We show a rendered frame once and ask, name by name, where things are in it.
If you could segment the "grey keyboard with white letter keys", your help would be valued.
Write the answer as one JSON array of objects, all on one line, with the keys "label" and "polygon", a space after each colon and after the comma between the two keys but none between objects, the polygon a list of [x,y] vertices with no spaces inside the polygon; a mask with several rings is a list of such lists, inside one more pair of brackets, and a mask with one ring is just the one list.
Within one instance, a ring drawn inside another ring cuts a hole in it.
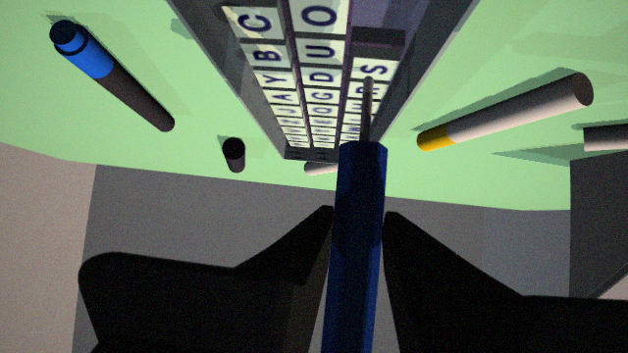
[{"label": "grey keyboard with white letter keys", "polygon": [[282,160],[382,142],[484,0],[163,0]]}]

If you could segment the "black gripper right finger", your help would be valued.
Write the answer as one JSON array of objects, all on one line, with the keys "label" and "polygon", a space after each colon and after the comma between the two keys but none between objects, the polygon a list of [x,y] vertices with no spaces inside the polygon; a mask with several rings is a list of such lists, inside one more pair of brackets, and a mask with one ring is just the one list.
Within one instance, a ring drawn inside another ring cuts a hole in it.
[{"label": "black gripper right finger", "polygon": [[523,296],[397,212],[382,247],[400,353],[628,353],[628,300]]}]

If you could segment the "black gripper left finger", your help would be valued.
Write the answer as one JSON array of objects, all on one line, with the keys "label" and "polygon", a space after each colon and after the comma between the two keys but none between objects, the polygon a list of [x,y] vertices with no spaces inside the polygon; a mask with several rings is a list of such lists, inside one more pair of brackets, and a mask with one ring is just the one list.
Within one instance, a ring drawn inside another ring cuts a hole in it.
[{"label": "black gripper left finger", "polygon": [[108,332],[219,353],[308,353],[327,277],[334,207],[322,205],[234,268],[106,252],[78,286]]}]

